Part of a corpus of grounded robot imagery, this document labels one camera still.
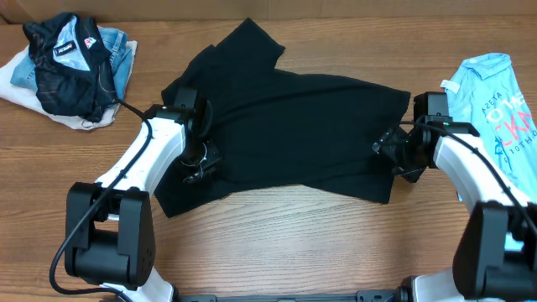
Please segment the black t-shirt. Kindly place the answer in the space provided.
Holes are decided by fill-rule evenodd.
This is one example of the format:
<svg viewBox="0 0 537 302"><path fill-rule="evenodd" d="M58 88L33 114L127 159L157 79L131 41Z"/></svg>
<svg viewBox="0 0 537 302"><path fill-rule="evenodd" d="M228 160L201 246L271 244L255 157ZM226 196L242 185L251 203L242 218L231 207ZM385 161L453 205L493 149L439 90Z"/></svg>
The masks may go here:
<svg viewBox="0 0 537 302"><path fill-rule="evenodd" d="M207 136L221 161L188 184L171 165L155 195L177 216L245 190L305 185L385 204L394 182L391 163L373 144L406 113L410 94L339 75L278 70L284 47L251 19L209 45L161 93L166 105L182 88L207 98Z"/></svg>

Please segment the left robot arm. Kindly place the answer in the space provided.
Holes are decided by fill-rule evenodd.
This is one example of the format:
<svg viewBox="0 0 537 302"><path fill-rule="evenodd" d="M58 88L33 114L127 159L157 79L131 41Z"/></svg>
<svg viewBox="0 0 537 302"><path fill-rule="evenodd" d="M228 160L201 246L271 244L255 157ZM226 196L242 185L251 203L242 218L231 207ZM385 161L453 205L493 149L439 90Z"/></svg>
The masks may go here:
<svg viewBox="0 0 537 302"><path fill-rule="evenodd" d="M50 283L62 294L114 294L117 301L177 301L174 285L157 272L150 199L169 167L180 182L196 185L209 178L220 154L206 136L210 102L181 87L169 105L135 111L142 127L125 154L93 183L76 182L66 197L65 240L50 265ZM59 263L87 289L63 289Z"/></svg>

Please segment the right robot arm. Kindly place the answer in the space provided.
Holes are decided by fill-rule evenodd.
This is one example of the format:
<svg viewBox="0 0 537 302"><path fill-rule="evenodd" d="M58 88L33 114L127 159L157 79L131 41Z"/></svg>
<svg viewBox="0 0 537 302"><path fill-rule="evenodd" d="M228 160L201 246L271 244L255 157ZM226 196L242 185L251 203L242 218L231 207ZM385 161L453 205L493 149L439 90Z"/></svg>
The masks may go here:
<svg viewBox="0 0 537 302"><path fill-rule="evenodd" d="M390 128L373 151L410 183L443 171L470 214L451 268L407 278L393 301L534 301L536 204L490 159L479 132L456 122L444 92L414 98L412 127Z"/></svg>

